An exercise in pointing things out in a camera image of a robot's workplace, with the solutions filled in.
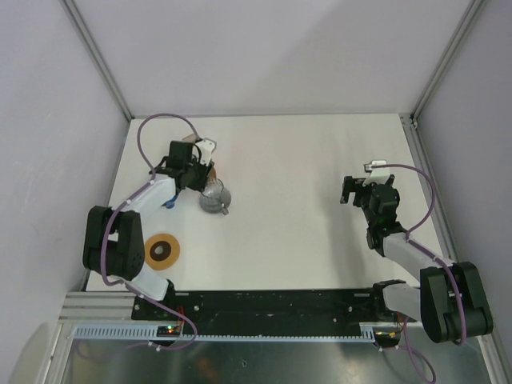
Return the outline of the blue ribbed dripper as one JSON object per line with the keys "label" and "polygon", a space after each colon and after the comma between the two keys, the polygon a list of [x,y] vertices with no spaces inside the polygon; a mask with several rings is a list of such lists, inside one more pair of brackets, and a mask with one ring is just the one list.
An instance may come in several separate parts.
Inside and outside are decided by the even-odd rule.
{"label": "blue ribbed dripper", "polygon": [[167,209],[172,209],[172,208],[174,208],[177,199],[178,199],[178,196],[175,195],[171,199],[169,199],[166,202],[164,202],[162,204],[162,206],[167,208]]}

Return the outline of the glass coffee server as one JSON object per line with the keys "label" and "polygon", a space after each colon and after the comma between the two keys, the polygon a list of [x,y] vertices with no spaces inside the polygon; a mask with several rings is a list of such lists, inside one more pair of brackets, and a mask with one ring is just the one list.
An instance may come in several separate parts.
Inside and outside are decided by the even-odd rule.
{"label": "glass coffee server", "polygon": [[232,201],[230,191],[220,179],[210,180],[199,197],[199,205],[208,214],[228,215]]}

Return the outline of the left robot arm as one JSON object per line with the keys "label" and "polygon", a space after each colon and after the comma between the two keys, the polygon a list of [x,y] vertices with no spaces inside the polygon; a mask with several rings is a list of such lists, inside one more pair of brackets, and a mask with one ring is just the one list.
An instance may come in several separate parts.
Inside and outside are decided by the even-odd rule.
{"label": "left robot arm", "polygon": [[158,209],[169,207],[181,191],[204,191],[214,167],[216,142],[172,141],[169,153],[150,172],[150,180],[116,209],[94,206],[87,216],[82,263],[100,274],[105,284],[125,283],[139,296],[150,298],[149,310],[157,318],[171,318],[177,301],[169,280],[145,261],[142,224]]}

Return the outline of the wooden ring dripper stand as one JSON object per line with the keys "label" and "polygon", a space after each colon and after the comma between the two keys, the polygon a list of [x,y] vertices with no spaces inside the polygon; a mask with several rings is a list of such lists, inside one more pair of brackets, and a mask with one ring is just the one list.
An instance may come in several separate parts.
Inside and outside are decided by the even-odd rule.
{"label": "wooden ring dripper stand", "polygon": [[180,252],[180,244],[171,234],[156,234],[145,241],[145,262],[156,271],[171,268]]}

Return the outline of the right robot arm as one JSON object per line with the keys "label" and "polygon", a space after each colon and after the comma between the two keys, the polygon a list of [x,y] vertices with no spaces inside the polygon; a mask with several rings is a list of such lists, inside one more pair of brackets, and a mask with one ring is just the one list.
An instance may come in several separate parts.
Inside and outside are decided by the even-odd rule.
{"label": "right robot arm", "polygon": [[462,342],[490,334],[494,320],[480,273],[471,262],[453,262],[413,237],[398,221],[400,196],[394,177],[343,179],[340,202],[364,213],[368,247],[395,262],[418,280],[381,284],[382,293],[369,300],[370,314],[387,321],[397,312],[419,321],[436,343]]}

